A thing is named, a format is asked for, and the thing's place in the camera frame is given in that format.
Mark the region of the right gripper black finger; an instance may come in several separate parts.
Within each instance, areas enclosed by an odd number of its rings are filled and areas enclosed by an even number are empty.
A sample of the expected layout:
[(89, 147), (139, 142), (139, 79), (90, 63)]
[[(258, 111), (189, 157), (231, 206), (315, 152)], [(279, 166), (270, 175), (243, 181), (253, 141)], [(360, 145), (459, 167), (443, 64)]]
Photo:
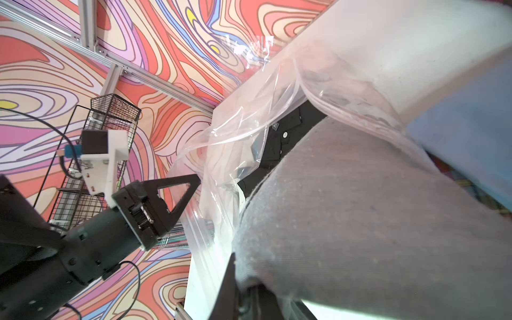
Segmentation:
[(232, 253), (209, 320), (239, 318), (239, 289), (235, 279), (235, 254)]

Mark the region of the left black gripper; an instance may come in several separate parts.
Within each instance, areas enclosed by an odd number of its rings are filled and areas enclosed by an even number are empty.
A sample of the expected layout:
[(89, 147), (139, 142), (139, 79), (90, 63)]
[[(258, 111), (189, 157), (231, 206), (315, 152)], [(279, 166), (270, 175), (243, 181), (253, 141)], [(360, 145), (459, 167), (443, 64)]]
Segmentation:
[[(112, 195), (125, 221), (145, 250), (157, 245), (179, 221), (201, 180), (197, 174), (135, 181)], [(171, 205), (160, 197), (168, 191)]]

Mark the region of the black button shirt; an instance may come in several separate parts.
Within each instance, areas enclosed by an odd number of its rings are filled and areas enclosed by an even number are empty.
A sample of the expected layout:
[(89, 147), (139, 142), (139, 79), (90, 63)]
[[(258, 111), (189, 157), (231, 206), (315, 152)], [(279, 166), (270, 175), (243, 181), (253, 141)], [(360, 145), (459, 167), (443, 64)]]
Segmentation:
[(274, 123), (267, 132), (256, 170), (238, 183), (244, 196), (248, 198), (264, 177), (324, 118), (326, 114), (306, 101)]

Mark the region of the grey shirt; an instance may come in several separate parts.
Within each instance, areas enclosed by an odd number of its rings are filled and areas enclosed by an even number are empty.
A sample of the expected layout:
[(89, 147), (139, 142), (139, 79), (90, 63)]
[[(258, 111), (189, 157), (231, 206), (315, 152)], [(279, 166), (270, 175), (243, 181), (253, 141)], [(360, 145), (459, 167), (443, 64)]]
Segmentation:
[(233, 250), (242, 289), (392, 319), (511, 318), (511, 222), (331, 118), (259, 184)]

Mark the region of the clear plastic vacuum bag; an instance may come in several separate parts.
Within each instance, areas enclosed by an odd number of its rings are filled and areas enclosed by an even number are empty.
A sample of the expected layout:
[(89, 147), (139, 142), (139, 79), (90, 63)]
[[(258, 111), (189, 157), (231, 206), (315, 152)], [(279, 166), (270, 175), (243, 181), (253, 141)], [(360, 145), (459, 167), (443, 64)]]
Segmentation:
[(511, 222), (442, 174), (407, 132), (511, 51), (490, 1), (336, 1), (226, 98), (173, 174), (201, 293), (263, 286), (329, 319), (510, 319)]

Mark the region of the red plaid shirt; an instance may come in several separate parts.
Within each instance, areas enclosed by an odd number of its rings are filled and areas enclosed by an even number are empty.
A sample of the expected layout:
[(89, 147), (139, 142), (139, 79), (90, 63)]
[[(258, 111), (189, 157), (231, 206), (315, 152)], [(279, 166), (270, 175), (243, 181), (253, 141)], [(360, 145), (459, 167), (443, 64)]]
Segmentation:
[(450, 165), (446, 164), (438, 157), (430, 153), (428, 153), (428, 156), (442, 174), (453, 180), (460, 188), (469, 193), (470, 196), (472, 196), (478, 202), (484, 204), (489, 209), (511, 220), (511, 211), (492, 196), (490, 196), (488, 193), (486, 193), (484, 190), (482, 190), (480, 187), (478, 187), (476, 184), (474, 184), (473, 181), (466, 178), (464, 175), (453, 169)]

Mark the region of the light blue shirt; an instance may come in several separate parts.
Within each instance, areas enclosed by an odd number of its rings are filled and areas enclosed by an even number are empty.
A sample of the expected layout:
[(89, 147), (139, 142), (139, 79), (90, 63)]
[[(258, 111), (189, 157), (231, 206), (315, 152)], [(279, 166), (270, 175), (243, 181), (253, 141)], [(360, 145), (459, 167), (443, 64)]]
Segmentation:
[(426, 150), (511, 208), (511, 59), (449, 94), (407, 128)]

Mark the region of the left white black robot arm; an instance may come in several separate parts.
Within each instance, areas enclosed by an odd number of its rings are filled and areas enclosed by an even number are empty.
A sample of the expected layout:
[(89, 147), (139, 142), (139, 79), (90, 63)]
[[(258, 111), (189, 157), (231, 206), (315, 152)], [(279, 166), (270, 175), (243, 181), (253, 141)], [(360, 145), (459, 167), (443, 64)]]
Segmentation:
[(49, 319), (96, 279), (177, 224), (200, 184), (195, 174), (135, 181), (113, 206), (61, 234), (1, 178), (1, 318)]

